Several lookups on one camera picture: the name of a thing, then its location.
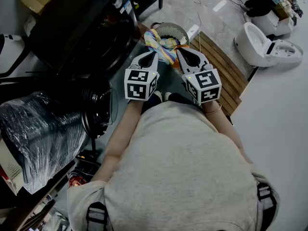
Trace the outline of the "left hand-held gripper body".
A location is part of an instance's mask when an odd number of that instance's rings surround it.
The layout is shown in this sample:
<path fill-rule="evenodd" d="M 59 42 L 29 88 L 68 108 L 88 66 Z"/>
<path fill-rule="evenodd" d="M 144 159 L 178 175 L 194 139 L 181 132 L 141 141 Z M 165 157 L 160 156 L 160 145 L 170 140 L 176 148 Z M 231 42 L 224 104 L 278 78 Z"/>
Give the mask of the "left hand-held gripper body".
<path fill-rule="evenodd" d="M 127 68 L 125 70 L 125 98 L 147 101 L 156 89 L 159 73 L 147 68 Z"/>

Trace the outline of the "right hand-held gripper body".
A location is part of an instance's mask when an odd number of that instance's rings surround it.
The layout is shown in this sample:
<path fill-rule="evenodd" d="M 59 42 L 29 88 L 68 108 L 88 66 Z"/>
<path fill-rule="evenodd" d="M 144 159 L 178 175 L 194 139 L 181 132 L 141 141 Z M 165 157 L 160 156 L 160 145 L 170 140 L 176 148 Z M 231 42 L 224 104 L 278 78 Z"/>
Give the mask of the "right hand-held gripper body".
<path fill-rule="evenodd" d="M 204 65 L 194 73 L 182 75 L 186 90 L 191 94 L 196 104 L 215 101 L 220 97 L 222 83 L 218 74 L 211 64 Z"/>

